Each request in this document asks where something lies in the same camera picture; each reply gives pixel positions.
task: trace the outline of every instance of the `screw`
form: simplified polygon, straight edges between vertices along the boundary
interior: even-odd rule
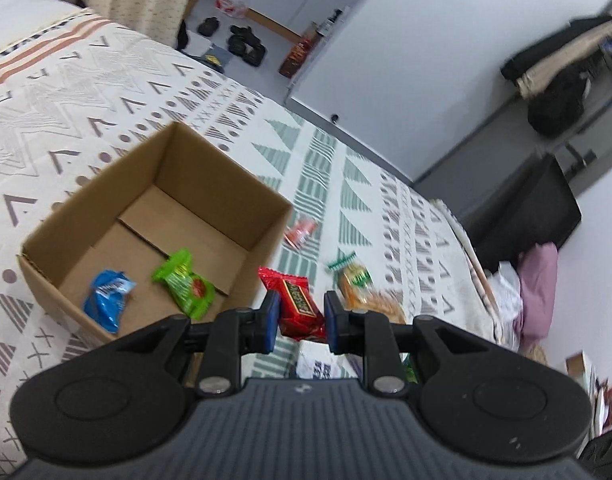
[[[398,377],[384,375],[376,378],[372,386],[382,394],[396,394],[404,389],[406,383]]]
[[[230,388],[226,377],[212,376],[199,381],[199,389],[205,394],[222,394]]]

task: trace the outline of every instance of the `black bag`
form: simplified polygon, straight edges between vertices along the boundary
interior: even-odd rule
[[[536,132],[557,137],[579,120],[589,77],[580,64],[567,66],[528,103],[528,122]]]
[[[529,176],[513,192],[512,200],[474,244],[481,266],[492,272],[500,262],[516,264],[518,256],[535,244],[553,242],[561,249],[582,219],[560,165],[550,153],[532,165]]]

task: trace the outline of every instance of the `cardboard box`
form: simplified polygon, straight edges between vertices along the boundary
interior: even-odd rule
[[[573,378],[589,395],[595,392],[595,367],[586,352],[578,352],[566,358],[566,374]]]
[[[108,166],[23,243],[19,265],[37,302],[99,342],[115,336],[83,311],[93,278],[123,270],[137,283],[117,336],[180,310],[150,276],[188,248],[193,270],[218,289],[202,321],[251,306],[292,211],[281,195],[188,126],[173,123]]]

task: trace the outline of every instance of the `bottle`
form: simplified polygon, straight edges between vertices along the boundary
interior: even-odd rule
[[[341,10],[335,9],[335,12],[333,12],[333,15],[318,27],[317,34],[321,38],[326,38],[326,36],[330,34],[330,31],[333,29],[333,25],[335,24],[337,19],[340,17],[341,13],[342,13]]]
[[[306,57],[311,49],[311,40],[301,40],[288,53],[281,67],[279,67],[279,73],[287,78],[294,76],[304,64],[304,61],[306,61]]]

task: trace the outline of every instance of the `blue snack wrapper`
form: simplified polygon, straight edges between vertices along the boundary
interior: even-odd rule
[[[90,295],[84,302],[84,312],[111,334],[119,330],[119,316],[126,304],[126,294],[135,286],[123,272],[103,270],[90,284]]]

